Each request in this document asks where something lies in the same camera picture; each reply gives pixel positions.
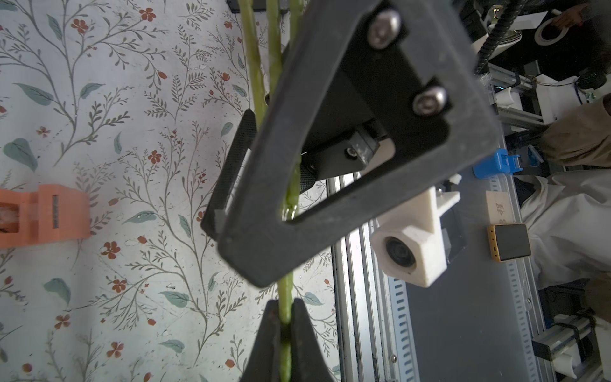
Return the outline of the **pink flower bouquet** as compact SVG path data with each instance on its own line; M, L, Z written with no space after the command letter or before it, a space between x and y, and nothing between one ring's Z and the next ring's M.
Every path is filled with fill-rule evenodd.
M239 1L242 18L244 41L246 44L246 57L250 73L251 90L255 106L256 125L262 126L267 111L265 101L265 85L262 73L259 40L256 31L256 18L254 16L252 1ZM270 65L270 94L275 93L280 76L283 72L282 44L279 26L280 5L278 1L268 1L266 5L268 26L268 56ZM291 180L282 203L282 218L289 221L298 214L298 201L300 193L300 170L294 168ZM278 288L278 315L281 328L278 371L281 381L290 381L292 377L292 348L291 348L291 318L294 298L292 295L294 275L289 272L277 283Z

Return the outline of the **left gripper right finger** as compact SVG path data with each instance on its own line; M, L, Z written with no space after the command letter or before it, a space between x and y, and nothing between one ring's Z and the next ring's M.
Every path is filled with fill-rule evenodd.
M291 318L291 381L333 382L305 302L295 299Z

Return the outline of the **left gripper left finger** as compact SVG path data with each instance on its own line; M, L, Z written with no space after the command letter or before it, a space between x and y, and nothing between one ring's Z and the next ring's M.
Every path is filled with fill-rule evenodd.
M281 321L278 301L267 302L240 382L279 382Z

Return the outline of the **orange tape dispenser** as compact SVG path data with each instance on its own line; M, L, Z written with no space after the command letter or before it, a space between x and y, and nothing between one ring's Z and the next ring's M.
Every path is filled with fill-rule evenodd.
M91 236L89 195L50 184L34 192L1 191L1 248L20 248Z

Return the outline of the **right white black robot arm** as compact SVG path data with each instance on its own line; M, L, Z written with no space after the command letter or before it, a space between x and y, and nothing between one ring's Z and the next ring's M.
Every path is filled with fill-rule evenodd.
M377 220L387 275L428 287L465 247L460 194L500 124L477 76L523 9L490 22L474 1L314 1L282 73L243 113L201 227L265 287Z

